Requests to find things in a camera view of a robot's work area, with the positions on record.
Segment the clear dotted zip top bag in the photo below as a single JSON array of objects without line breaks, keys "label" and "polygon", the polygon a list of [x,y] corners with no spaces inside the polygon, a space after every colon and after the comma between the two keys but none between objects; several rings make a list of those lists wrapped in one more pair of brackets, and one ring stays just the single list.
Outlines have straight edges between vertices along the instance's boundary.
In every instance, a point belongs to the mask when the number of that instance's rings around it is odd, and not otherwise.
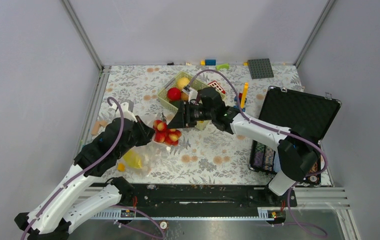
[{"label": "clear dotted zip top bag", "polygon": [[171,151],[170,145],[155,142],[154,137],[155,135],[152,137],[152,141],[149,142],[147,145],[135,146],[131,149],[141,155],[142,168],[136,169],[136,168],[129,167],[127,163],[124,161],[123,157],[121,157],[117,162],[117,166],[118,166],[118,163],[123,163],[126,166],[126,170],[121,173],[133,172],[141,176],[148,176],[149,173],[152,171],[152,167],[155,165],[155,163],[157,161],[160,161],[162,157],[165,157],[166,154],[168,154]]}]

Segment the yellow-green starfruit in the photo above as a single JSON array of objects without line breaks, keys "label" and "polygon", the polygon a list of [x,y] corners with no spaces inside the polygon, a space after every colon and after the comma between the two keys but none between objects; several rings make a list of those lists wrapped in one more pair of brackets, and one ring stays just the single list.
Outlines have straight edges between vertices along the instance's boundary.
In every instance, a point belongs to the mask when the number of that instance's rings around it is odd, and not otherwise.
[{"label": "yellow-green starfruit", "polygon": [[123,155],[123,160],[127,163],[127,165],[134,169],[141,169],[142,164],[142,156],[136,152],[135,150],[129,150],[127,153]]}]

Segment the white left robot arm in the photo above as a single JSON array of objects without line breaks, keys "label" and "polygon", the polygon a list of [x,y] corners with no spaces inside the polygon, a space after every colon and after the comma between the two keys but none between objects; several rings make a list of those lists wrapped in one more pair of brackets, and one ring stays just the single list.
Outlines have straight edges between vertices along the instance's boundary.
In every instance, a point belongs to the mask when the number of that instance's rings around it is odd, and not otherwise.
[{"label": "white left robot arm", "polygon": [[115,118],[93,141],[84,145],[56,189],[38,207],[21,212],[14,222],[30,240],[66,240],[83,222],[116,204],[134,200],[134,187],[115,177],[96,196],[74,204],[81,193],[134,147],[152,141],[155,130],[138,116]]}]

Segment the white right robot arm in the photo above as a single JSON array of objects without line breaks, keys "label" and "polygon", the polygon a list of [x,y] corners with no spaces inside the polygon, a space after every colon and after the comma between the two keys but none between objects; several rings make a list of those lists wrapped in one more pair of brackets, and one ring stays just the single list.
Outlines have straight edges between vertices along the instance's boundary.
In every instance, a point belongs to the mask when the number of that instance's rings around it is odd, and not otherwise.
[{"label": "white right robot arm", "polygon": [[201,103],[180,101],[168,129],[194,128],[199,121],[211,121],[220,131],[241,135],[273,149],[279,155],[280,171],[268,183],[265,201],[279,205],[285,193],[308,176],[308,171],[325,153],[308,139],[305,130],[278,126],[246,115],[241,108],[227,106],[213,87],[199,90]]}]

